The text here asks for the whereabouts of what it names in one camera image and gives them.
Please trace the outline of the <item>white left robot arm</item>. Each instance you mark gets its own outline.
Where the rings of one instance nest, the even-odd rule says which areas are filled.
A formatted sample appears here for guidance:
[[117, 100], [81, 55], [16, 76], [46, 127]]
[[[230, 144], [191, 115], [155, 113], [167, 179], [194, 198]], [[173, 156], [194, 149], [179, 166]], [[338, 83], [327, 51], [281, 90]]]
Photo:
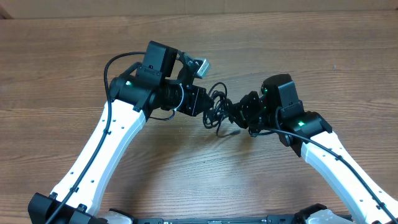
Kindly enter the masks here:
[[109, 180], [125, 150], [160, 108], [196, 116], [213, 106], [204, 88], [193, 85], [210, 69], [205, 58], [149, 42], [143, 60], [111, 81], [100, 120], [64, 178], [50, 195], [36, 193], [28, 205], [32, 223], [133, 223], [116, 209], [100, 213]]

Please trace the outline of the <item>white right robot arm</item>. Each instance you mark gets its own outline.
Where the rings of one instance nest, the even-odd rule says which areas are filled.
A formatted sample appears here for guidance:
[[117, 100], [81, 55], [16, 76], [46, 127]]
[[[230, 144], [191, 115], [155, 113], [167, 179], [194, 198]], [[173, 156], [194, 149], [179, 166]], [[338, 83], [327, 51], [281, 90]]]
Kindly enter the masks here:
[[260, 92], [230, 106], [229, 115], [252, 137], [276, 133], [326, 180], [356, 223], [397, 223], [397, 200], [367, 175], [319, 113], [304, 110], [289, 74], [265, 79]]

